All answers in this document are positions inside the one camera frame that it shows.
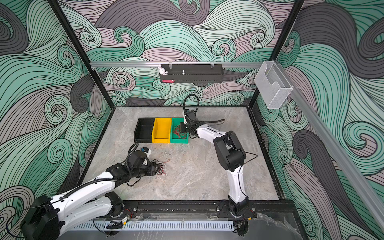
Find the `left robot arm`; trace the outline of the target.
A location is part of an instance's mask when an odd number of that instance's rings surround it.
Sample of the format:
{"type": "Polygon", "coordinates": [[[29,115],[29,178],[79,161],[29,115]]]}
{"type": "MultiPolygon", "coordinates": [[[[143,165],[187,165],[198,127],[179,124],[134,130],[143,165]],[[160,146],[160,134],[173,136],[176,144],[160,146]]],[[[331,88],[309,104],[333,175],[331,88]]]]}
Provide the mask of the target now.
{"type": "Polygon", "coordinates": [[[126,159],[114,164],[72,190],[48,197],[42,195],[28,208],[21,223],[27,240],[56,240],[74,227],[102,216],[119,218],[125,209],[115,189],[128,184],[132,178],[152,177],[159,167],[150,161],[152,151],[133,144],[126,159]]]}

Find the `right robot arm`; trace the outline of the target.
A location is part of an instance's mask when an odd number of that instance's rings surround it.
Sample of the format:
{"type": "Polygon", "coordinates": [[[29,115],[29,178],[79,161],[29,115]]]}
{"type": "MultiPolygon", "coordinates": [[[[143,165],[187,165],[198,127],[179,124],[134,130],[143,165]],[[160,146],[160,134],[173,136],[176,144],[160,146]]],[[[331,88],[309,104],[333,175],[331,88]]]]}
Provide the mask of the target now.
{"type": "Polygon", "coordinates": [[[213,144],[221,167],[227,171],[230,191],[229,209],[235,218],[244,216],[249,204],[249,196],[245,191],[244,165],[247,152],[233,131],[220,131],[214,128],[221,125],[225,119],[206,121],[196,116],[200,99],[195,94],[189,94],[183,101],[183,122],[180,132],[189,134],[190,139],[203,139],[213,144]]]}

